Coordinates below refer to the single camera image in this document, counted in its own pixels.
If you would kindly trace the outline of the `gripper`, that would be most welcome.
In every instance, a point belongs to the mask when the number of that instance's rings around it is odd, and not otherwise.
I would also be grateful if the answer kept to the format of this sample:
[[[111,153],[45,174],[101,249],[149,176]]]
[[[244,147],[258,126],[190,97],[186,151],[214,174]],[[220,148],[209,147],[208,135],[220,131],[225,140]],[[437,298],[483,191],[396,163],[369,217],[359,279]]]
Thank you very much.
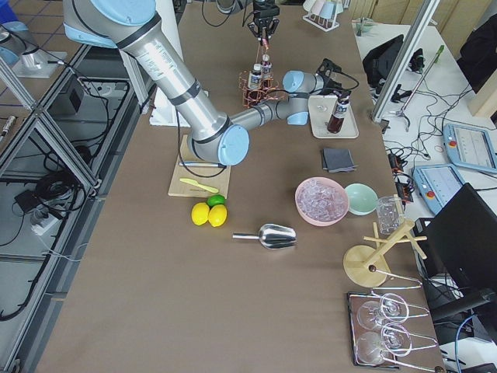
[[[248,24],[253,36],[260,40],[261,37],[271,38],[279,26],[277,18],[280,8],[274,0],[260,0],[252,2],[253,19]]]
[[[337,98],[349,97],[351,92],[352,92],[351,89],[343,88],[338,83],[332,84],[330,86],[326,86],[321,90],[322,95],[324,95],[324,96],[332,95],[332,96],[336,96]]]

